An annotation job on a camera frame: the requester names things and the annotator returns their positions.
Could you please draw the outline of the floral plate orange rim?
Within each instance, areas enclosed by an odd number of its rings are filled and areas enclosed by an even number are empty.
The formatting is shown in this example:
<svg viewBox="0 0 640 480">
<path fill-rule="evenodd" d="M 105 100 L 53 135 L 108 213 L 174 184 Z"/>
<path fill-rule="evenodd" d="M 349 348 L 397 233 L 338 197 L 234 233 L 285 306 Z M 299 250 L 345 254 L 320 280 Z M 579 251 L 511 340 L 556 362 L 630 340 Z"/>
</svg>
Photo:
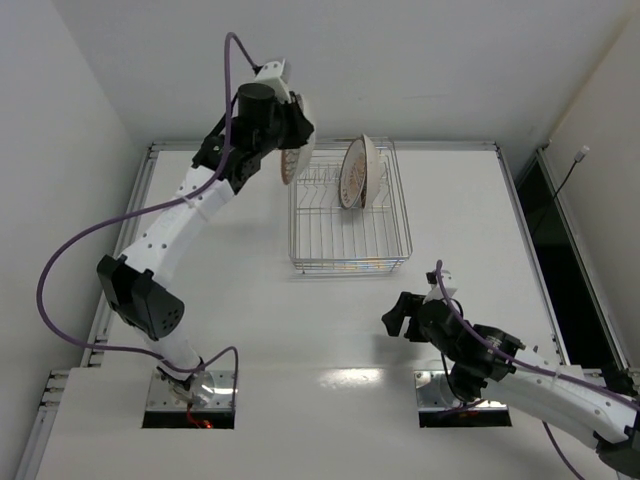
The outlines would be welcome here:
<svg viewBox="0 0 640 480">
<path fill-rule="evenodd" d="M 311 104 L 304 95 L 294 94 L 293 97 L 301 107 L 305 119 L 311 123 L 312 132 L 306 144 L 302 147 L 281 151 L 280 175 L 284 185 L 291 184 L 307 168 L 316 143 L 316 122 L 311 110 Z"/>
<path fill-rule="evenodd" d="M 374 142 L 367 135 L 362 135 L 361 138 L 366 163 L 365 183 L 361 191 L 361 207 L 366 209 L 373 205 L 380 192 L 381 162 L 379 151 Z"/>
</svg>

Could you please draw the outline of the sunburst plate dark rim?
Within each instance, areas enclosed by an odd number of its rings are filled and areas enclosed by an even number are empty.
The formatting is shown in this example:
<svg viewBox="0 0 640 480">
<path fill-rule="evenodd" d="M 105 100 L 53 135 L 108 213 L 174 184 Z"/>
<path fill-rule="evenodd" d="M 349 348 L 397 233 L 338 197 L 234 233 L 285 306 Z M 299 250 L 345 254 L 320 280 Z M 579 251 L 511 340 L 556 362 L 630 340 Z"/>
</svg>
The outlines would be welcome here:
<svg viewBox="0 0 640 480">
<path fill-rule="evenodd" d="M 339 200 L 343 209 L 351 209 L 360 201 L 366 185 L 366 170 L 366 148 L 364 139 L 359 137 L 349 145 L 341 167 Z"/>
</svg>

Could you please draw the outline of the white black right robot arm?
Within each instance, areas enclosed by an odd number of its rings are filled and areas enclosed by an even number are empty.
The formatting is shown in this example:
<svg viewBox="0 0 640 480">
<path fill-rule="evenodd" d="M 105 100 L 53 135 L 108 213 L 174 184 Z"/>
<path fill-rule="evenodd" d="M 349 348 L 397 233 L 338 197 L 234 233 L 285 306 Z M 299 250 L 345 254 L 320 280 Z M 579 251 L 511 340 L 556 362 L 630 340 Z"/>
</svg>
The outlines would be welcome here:
<svg viewBox="0 0 640 480">
<path fill-rule="evenodd" d="M 632 379 L 603 371 L 601 385 L 575 366 L 553 363 L 520 339 L 470 324 L 450 290 L 400 294 L 382 322 L 391 337 L 429 343 L 452 363 L 435 382 L 435 405 L 454 412 L 497 401 L 554 426 L 594 450 L 608 467 L 639 476 L 639 399 Z"/>
</svg>

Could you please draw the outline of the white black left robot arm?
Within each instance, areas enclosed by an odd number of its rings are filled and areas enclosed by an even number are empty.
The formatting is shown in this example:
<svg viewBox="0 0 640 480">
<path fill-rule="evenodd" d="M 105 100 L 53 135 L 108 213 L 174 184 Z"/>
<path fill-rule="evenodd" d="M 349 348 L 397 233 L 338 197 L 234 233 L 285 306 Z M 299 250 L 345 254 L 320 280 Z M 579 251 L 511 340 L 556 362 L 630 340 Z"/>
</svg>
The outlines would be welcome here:
<svg viewBox="0 0 640 480">
<path fill-rule="evenodd" d="M 204 402 L 214 379 L 180 325 L 185 305 L 169 290 L 175 270 L 204 226 L 260 170 L 268 154 L 280 151 L 281 180 L 290 184 L 307 167 L 316 140 L 303 95 L 290 93 L 281 101 L 271 87 L 247 83 L 239 87 L 236 100 L 230 130 L 218 123 L 205 137 L 175 192 L 176 205 L 164 209 L 118 257 L 106 255 L 97 265 L 111 309 L 158 355 L 162 380 L 192 403 Z"/>
</svg>

